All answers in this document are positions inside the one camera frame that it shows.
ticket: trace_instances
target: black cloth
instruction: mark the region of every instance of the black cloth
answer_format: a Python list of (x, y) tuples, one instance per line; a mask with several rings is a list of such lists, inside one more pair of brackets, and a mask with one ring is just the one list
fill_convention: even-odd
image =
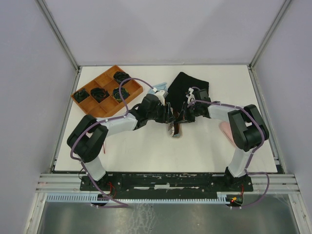
[(180, 112), (183, 102), (187, 101), (186, 94), (191, 87), (209, 90), (209, 82), (191, 77), (184, 72), (180, 72), (168, 88), (166, 102), (170, 102), (174, 111)]

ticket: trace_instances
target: wooden tray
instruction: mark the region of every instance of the wooden tray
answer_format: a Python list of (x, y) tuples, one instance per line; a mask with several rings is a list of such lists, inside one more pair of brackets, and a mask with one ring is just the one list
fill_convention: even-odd
[[(78, 103), (74, 98), (74, 93), (71, 95), (74, 102), (83, 110), (85, 114), (90, 114), (93, 117), (110, 117), (120, 111), (124, 104), (123, 102), (119, 103), (112, 96), (113, 90), (119, 87), (119, 84), (114, 80), (115, 72), (120, 71), (121, 68), (118, 66), (113, 66), (108, 69), (106, 72), (102, 73), (96, 77), (91, 82), (87, 83), (81, 89), (85, 88), (89, 97)], [(92, 96), (90, 91), (94, 88), (104, 88), (110, 94), (109, 97), (104, 99), (102, 102), (98, 103)], [(130, 80), (123, 87), (128, 91), (129, 96), (126, 98), (126, 103), (129, 103), (135, 99), (138, 95), (143, 92), (143, 87), (139, 85), (135, 80)]]

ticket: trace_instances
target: white wall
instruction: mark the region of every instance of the white wall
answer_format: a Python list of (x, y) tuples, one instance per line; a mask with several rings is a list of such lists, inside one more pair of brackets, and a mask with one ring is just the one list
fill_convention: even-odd
[(80, 65), (249, 63), (284, 0), (46, 0)]
[(293, 1), (256, 66), (288, 172), (312, 217), (312, 1)]
[(75, 71), (34, 0), (3, 1), (0, 32), (0, 233), (20, 234)]

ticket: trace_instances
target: blue cloth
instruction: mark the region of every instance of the blue cloth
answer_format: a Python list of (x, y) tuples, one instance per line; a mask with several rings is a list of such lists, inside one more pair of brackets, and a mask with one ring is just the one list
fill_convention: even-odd
[[(154, 87), (154, 88), (157, 88), (158, 90), (167, 90), (166, 84), (167, 84), (167, 82), (163, 82), (163, 83), (161, 83), (161, 84), (154, 85), (153, 87)], [(150, 90), (148, 91), (148, 94), (154, 94), (154, 93), (155, 93), (155, 92), (154, 92), (152, 89), (150, 89)]]

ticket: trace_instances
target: tabletop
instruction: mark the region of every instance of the tabletop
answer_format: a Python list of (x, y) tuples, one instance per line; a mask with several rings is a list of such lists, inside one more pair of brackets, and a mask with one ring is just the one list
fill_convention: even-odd
[[(86, 66), (81, 70), (77, 89), (106, 71), (110, 66)], [(212, 101), (246, 106), (257, 105), (254, 88), (246, 65), (172, 65), (172, 66), (120, 66), (131, 77), (156, 85), (167, 82), (167, 87), (179, 72), (209, 82)], [(149, 91), (145, 84), (143, 93), (129, 103), (129, 108), (141, 103)], [(125, 112), (121, 109), (116, 115)], [(67, 120), (55, 171), (80, 171), (81, 165), (69, 156), (66, 140), (84, 116), (73, 103)], [(167, 134), (167, 125), (148, 121), (135, 131), (109, 136), (105, 140), (105, 154), (100, 161), (107, 171), (119, 172), (212, 172), (221, 173), (230, 164), (234, 146), (219, 128), (220, 120), (197, 117), (194, 123), (182, 124), (183, 136), (179, 139)], [(269, 141), (255, 153), (249, 172), (276, 173), (275, 161)]]

